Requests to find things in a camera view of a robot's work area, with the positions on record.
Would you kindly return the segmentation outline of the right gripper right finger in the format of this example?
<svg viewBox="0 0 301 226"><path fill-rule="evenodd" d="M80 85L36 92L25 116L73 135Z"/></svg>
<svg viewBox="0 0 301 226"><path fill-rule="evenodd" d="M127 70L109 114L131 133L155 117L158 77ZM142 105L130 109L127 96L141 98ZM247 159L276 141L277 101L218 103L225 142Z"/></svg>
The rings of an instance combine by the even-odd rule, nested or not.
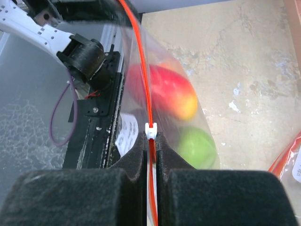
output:
<svg viewBox="0 0 301 226"><path fill-rule="evenodd" d="M163 135L156 143L159 225L298 225L285 189L272 173L195 169Z"/></svg>

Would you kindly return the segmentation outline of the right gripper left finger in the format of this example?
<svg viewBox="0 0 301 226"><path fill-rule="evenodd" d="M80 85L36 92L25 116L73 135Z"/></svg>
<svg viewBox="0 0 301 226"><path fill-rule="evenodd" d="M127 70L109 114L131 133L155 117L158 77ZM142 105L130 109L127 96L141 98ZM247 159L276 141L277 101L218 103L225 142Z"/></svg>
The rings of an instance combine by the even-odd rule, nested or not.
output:
<svg viewBox="0 0 301 226"><path fill-rule="evenodd" d="M3 226L144 226L146 138L110 168L36 170L13 184L0 211Z"/></svg>

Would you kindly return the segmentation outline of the clear orange-zip bag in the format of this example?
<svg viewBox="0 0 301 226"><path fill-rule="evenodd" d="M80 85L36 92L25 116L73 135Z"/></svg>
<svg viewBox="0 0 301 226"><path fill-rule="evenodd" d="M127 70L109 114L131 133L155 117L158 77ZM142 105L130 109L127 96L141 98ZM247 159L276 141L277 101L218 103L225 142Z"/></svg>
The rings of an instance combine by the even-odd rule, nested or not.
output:
<svg viewBox="0 0 301 226"><path fill-rule="evenodd" d="M158 225L157 154L159 138L196 169L218 169L219 155L208 123L181 63L158 44L136 19L130 5L118 1L131 26L122 27L125 84L115 146L121 157L146 142L147 217Z"/></svg>

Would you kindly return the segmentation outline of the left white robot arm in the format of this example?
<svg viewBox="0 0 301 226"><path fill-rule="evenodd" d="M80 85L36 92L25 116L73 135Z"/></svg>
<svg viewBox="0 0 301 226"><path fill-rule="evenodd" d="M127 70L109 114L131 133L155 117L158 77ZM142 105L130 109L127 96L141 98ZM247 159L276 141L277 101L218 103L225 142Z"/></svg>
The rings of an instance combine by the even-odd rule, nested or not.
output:
<svg viewBox="0 0 301 226"><path fill-rule="evenodd" d="M112 73L105 66L106 54L98 40L61 31L46 22L38 24L11 0L0 2L0 29L45 51L93 90L111 83Z"/></svg>

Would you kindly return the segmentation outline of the green lime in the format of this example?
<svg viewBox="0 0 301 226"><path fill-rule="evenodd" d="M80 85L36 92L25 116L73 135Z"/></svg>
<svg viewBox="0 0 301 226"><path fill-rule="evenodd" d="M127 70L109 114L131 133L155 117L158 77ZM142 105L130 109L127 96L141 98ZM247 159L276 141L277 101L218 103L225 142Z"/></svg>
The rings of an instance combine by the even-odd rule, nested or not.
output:
<svg viewBox="0 0 301 226"><path fill-rule="evenodd" d="M186 127L181 130L176 151L196 169L213 168L218 157L211 135L196 127Z"/></svg>

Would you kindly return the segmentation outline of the pink peach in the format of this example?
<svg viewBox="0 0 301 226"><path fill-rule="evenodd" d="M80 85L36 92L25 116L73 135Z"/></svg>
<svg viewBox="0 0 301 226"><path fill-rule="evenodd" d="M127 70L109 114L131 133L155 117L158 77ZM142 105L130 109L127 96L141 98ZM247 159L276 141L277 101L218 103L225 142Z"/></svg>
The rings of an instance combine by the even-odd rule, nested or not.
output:
<svg viewBox="0 0 301 226"><path fill-rule="evenodd" d="M163 111L183 121L194 118L198 111L198 97L190 81L163 64L149 64L149 70L152 110ZM147 104L140 64L129 67L126 90L139 105Z"/></svg>

